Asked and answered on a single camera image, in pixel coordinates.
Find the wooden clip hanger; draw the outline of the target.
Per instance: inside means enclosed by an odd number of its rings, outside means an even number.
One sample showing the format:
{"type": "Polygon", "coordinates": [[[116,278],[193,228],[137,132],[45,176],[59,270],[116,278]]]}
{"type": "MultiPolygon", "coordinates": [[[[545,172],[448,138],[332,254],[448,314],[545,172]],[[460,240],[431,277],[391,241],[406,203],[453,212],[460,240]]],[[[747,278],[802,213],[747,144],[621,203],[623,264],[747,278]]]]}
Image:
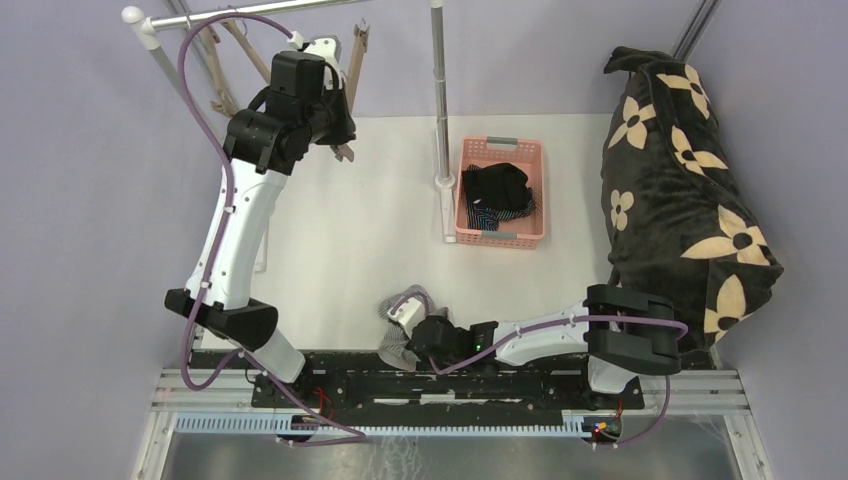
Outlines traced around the wooden clip hanger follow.
{"type": "MultiPolygon", "coordinates": [[[[347,107],[350,113],[353,113],[354,103],[361,76],[362,65],[368,50],[369,34],[370,25],[364,18],[362,18],[360,22],[354,26],[354,42],[350,62],[347,69],[347,77],[345,84],[347,107]]],[[[339,162],[354,161],[354,151],[348,144],[332,146],[331,149],[334,153],[335,158],[339,162]]]]}
{"type": "Polygon", "coordinates": [[[199,34],[203,48],[205,49],[206,60],[209,65],[212,83],[215,93],[218,97],[217,102],[213,102],[212,108],[222,115],[231,118],[239,108],[232,97],[226,82],[220,59],[217,52],[217,44],[219,38],[211,27],[205,27],[199,34]]]}
{"type": "Polygon", "coordinates": [[[232,19],[222,21],[221,25],[235,39],[262,79],[267,85],[269,85],[271,81],[271,71],[249,42],[246,33],[240,29],[237,26],[237,22],[232,19]]]}

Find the grey striped boxer shorts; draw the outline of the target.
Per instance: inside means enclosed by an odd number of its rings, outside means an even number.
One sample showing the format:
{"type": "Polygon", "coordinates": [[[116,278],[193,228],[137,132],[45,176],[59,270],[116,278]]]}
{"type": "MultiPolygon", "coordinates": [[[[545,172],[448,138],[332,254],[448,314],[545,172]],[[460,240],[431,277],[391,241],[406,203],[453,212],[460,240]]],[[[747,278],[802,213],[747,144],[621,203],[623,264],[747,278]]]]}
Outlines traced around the grey striped boxer shorts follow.
{"type": "Polygon", "coordinates": [[[390,317],[389,313],[401,301],[412,297],[422,301],[430,313],[435,310],[433,300],[427,291],[418,284],[413,284],[406,290],[384,299],[377,309],[379,317],[387,322],[387,330],[377,349],[378,357],[389,366],[407,372],[416,370],[418,357],[406,348],[410,337],[403,327],[390,317]]]}

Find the navy striped underwear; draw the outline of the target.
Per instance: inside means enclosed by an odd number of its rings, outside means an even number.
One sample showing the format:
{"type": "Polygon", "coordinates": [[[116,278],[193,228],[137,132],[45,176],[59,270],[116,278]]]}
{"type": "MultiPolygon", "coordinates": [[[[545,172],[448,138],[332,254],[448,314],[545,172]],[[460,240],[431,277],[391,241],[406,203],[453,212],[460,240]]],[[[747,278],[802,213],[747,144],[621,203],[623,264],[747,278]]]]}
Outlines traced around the navy striped underwear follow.
{"type": "Polygon", "coordinates": [[[509,222],[528,217],[536,209],[535,202],[528,204],[519,210],[496,210],[482,207],[478,203],[466,202],[467,225],[470,229],[481,231],[497,231],[502,222],[509,222]]]}

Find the black underwear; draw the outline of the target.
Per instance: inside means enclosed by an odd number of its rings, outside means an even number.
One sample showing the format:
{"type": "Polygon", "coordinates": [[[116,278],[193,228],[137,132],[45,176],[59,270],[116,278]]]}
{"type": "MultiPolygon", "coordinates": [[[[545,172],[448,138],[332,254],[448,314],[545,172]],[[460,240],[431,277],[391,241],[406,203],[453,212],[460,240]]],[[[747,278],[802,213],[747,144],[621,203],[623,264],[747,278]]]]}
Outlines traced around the black underwear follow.
{"type": "Polygon", "coordinates": [[[470,165],[461,176],[466,200],[478,208],[495,211],[526,209],[533,199],[528,176],[511,163],[485,168],[470,165]]]}

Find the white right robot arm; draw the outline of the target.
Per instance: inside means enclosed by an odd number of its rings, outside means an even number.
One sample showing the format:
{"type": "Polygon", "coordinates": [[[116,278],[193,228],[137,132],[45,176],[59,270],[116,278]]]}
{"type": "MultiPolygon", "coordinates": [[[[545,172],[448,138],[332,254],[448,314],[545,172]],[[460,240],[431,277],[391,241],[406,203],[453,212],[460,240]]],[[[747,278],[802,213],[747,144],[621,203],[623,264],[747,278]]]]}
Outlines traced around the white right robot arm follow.
{"type": "Polygon", "coordinates": [[[420,288],[409,288],[385,307],[391,327],[379,350],[387,364],[406,371],[424,364],[448,375],[584,354],[578,394],[596,408],[639,375],[679,373],[678,342],[688,333],[670,301],[606,284],[588,287],[584,300],[552,314],[470,327],[454,324],[448,309],[436,307],[420,288]]]}

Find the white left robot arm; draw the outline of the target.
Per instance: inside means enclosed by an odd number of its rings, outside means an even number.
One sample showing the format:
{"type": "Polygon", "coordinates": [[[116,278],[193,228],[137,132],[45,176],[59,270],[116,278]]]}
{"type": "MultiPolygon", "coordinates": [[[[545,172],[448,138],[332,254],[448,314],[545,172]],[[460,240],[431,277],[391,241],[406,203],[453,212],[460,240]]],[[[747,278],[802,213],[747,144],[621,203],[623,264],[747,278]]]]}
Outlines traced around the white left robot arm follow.
{"type": "Polygon", "coordinates": [[[277,309],[252,298],[254,264],[295,164],[312,145],[355,137],[336,62],[317,52],[276,54],[269,86],[228,123],[220,146],[224,178],[198,265],[164,300],[167,310],[248,352],[294,407],[312,399],[315,382],[302,372],[304,355],[278,330],[277,309]]]}

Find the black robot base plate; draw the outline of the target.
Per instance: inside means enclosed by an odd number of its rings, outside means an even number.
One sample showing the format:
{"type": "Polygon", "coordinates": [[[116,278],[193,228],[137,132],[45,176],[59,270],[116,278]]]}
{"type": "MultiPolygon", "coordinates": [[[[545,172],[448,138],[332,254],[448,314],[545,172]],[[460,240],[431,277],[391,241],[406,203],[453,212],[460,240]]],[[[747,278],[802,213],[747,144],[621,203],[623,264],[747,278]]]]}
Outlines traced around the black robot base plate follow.
{"type": "Polygon", "coordinates": [[[564,411],[641,410],[638,379],[619,394],[590,390],[587,360],[561,355],[519,367],[483,365],[448,375],[402,372],[374,352],[309,351],[292,393],[331,420],[367,427],[558,426],[564,411]]]}

